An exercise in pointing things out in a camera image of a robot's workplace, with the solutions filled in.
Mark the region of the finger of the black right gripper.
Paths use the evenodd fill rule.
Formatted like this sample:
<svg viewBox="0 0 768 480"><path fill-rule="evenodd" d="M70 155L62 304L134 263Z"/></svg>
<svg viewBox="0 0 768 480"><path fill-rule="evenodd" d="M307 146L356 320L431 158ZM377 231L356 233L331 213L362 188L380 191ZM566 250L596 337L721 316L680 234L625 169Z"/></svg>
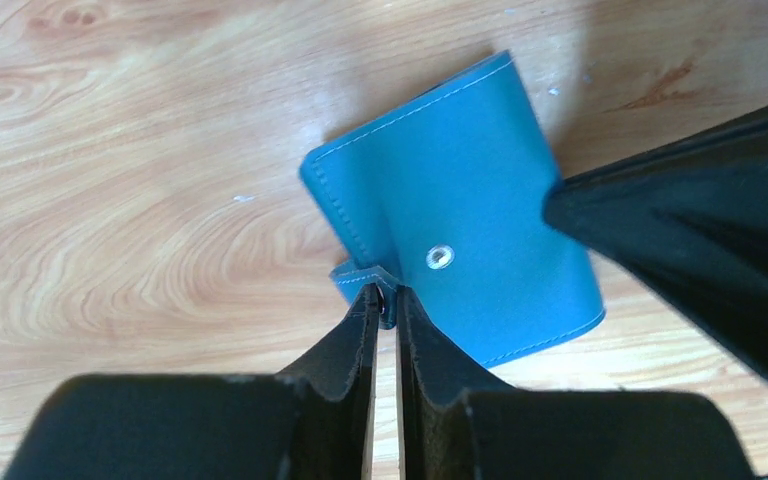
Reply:
<svg viewBox="0 0 768 480"><path fill-rule="evenodd" d="M573 176L543 217L768 381L768 106Z"/></svg>

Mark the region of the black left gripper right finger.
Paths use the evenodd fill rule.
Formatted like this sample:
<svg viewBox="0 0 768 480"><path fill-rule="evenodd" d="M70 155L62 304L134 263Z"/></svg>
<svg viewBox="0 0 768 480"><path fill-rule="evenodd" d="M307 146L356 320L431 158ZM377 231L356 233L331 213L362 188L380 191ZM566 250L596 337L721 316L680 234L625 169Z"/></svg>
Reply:
<svg viewBox="0 0 768 480"><path fill-rule="evenodd" d="M406 479L751 479L734 429L676 391L514 387L395 297Z"/></svg>

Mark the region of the blue leather card holder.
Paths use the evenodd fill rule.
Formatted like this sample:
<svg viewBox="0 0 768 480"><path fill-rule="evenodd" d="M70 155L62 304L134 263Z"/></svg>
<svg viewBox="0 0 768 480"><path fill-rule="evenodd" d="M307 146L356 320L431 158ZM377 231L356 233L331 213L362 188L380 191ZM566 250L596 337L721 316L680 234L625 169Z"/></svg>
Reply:
<svg viewBox="0 0 768 480"><path fill-rule="evenodd" d="M508 52L313 149L299 174L347 252L342 295L411 288L485 367L604 318L585 248L543 220L560 172Z"/></svg>

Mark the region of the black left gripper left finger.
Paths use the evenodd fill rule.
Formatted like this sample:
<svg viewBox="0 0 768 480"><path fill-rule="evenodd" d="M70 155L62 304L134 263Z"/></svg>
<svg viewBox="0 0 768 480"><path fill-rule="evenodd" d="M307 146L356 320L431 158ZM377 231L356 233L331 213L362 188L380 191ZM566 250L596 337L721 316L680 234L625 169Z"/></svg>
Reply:
<svg viewBox="0 0 768 480"><path fill-rule="evenodd" d="M43 403L8 479L364 479L380 291L274 374L91 374Z"/></svg>

